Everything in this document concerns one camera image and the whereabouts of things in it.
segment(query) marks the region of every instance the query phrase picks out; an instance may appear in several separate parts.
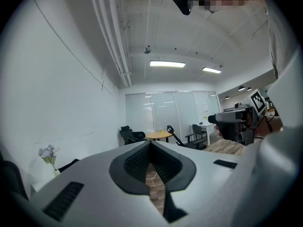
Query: office chair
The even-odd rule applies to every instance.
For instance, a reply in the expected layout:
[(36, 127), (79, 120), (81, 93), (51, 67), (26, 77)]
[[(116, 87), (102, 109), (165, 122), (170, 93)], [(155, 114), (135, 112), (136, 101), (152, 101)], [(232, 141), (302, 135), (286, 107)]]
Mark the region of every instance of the office chair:
[(193, 124), (193, 132), (194, 132), (194, 134), (196, 135), (196, 140), (198, 139), (197, 138), (197, 135), (199, 134), (199, 135), (201, 135), (201, 137), (203, 138), (203, 134), (206, 134), (207, 135), (207, 132), (206, 131), (203, 131), (202, 129), (201, 129), (201, 127), (199, 126), (199, 125), (197, 125), (197, 124)]
[(124, 139), (125, 145), (132, 144), (139, 141), (145, 141), (145, 133), (144, 132), (133, 132), (129, 126), (121, 127), (120, 134)]
[(194, 141), (189, 141), (189, 137), (191, 137), (193, 134), (189, 134), (187, 136), (185, 136), (187, 138), (187, 143), (184, 144), (177, 135), (175, 135), (174, 133), (174, 128), (171, 127), (170, 125), (167, 126), (167, 132), (172, 134), (175, 139), (177, 140), (177, 145), (179, 146), (183, 146), (186, 148), (191, 148), (191, 149), (198, 149), (198, 150), (203, 150), (207, 147), (207, 145), (203, 144), (203, 138), (198, 139), (198, 140), (194, 140)]
[(8, 191), (18, 193), (28, 200), (19, 168), (14, 163), (10, 161), (1, 161), (0, 177)]

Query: pipe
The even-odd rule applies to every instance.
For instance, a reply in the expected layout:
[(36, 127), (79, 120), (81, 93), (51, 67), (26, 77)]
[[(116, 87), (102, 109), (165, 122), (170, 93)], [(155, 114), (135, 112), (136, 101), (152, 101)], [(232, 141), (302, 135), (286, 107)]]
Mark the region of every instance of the pipe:
[(105, 25), (105, 29), (107, 31), (109, 42), (110, 42), (110, 44), (112, 46), (112, 49), (113, 49), (115, 59), (117, 61), (117, 64), (118, 64), (120, 70), (123, 72), (122, 65), (121, 65), (119, 55), (118, 55), (118, 52), (117, 52), (117, 48), (116, 48), (116, 45), (115, 45), (115, 42), (114, 42), (114, 39), (113, 39), (113, 34), (112, 34), (112, 31), (111, 31), (111, 28), (110, 28), (110, 25), (109, 25), (109, 20), (108, 20), (104, 0), (99, 0), (99, 6), (100, 6), (101, 14), (102, 14), (102, 17), (103, 17), (103, 20), (104, 20), (104, 25)]
[(95, 10), (96, 16), (97, 16), (97, 20), (98, 20), (98, 22), (99, 22), (99, 26), (100, 26), (100, 29), (101, 29), (101, 31), (102, 31), (102, 34), (103, 34), (105, 43), (106, 43), (106, 45), (107, 45), (107, 47), (108, 47), (109, 53), (110, 53), (111, 57), (113, 58), (113, 61), (114, 61), (115, 66), (116, 66), (116, 68), (117, 68), (117, 70), (118, 70), (118, 73), (119, 73), (119, 75), (120, 75), (120, 77), (121, 77), (121, 79), (122, 79), (122, 81), (123, 81), (124, 86), (127, 87), (126, 81), (125, 81), (125, 78), (124, 78), (124, 75), (122, 74), (123, 71), (121, 70), (121, 68), (119, 68), (119, 66), (118, 66), (118, 64), (117, 64), (117, 62), (116, 62), (116, 59), (115, 59), (115, 57), (114, 57), (112, 48), (111, 48), (111, 46), (110, 46), (110, 44), (109, 44), (109, 42), (108, 42), (108, 37), (107, 37), (107, 34), (106, 34), (105, 30), (104, 30), (104, 27), (103, 27), (103, 24), (102, 24), (102, 22), (101, 22), (101, 18), (100, 18), (98, 9), (97, 9), (96, 0), (92, 0), (92, 2), (93, 2), (93, 6), (94, 6), (94, 10)]
[[(151, 10), (151, 0), (148, 0), (148, 11), (147, 11), (147, 25), (146, 25), (145, 47), (147, 47), (148, 30), (149, 30), (149, 24), (150, 24), (150, 10)], [(147, 57), (147, 55), (145, 55), (144, 79), (145, 79), (146, 60), (147, 60), (146, 57)]]
[[(120, 33), (119, 22), (118, 22), (118, 14), (117, 14), (117, 9), (116, 9), (116, 0), (109, 0), (109, 5), (110, 5), (110, 11), (112, 13), (114, 29), (115, 29), (115, 32), (116, 32), (118, 47), (119, 47), (122, 62), (123, 62), (123, 65), (124, 65), (124, 70), (125, 70), (126, 73), (129, 73), (128, 67), (127, 67), (127, 62), (126, 62), (126, 57), (125, 57), (125, 53), (124, 53), (121, 33)], [(127, 79), (128, 79), (129, 86), (131, 87), (132, 86), (131, 78), (130, 78), (129, 74), (127, 74), (126, 76), (127, 76)]]

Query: ceiling light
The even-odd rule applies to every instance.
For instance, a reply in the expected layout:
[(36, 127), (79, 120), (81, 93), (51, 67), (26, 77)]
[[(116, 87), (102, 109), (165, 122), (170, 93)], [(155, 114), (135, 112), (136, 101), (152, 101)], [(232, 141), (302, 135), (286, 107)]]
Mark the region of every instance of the ceiling light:
[(151, 66), (184, 67), (184, 62), (174, 61), (151, 61)]
[(213, 72), (213, 73), (221, 73), (220, 70), (215, 70), (215, 69), (211, 69), (211, 68), (208, 68), (208, 67), (204, 67), (202, 70)]

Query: round table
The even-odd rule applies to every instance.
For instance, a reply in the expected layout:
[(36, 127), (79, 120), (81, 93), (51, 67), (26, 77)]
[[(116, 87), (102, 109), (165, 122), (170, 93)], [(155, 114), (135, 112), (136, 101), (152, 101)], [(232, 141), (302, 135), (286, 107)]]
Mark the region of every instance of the round table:
[(169, 137), (172, 136), (172, 134), (168, 133), (167, 131), (157, 131), (157, 132), (152, 132), (152, 133), (148, 133), (146, 134), (146, 138), (147, 139), (151, 139), (151, 140), (160, 140), (163, 138), (166, 138), (166, 142), (169, 142)]

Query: vase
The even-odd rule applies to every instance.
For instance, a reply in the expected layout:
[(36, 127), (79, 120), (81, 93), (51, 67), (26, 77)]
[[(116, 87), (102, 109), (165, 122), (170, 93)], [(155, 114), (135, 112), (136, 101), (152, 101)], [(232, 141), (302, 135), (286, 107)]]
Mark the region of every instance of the vase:
[(58, 169), (54, 170), (55, 176), (59, 176), (60, 175), (60, 171)]

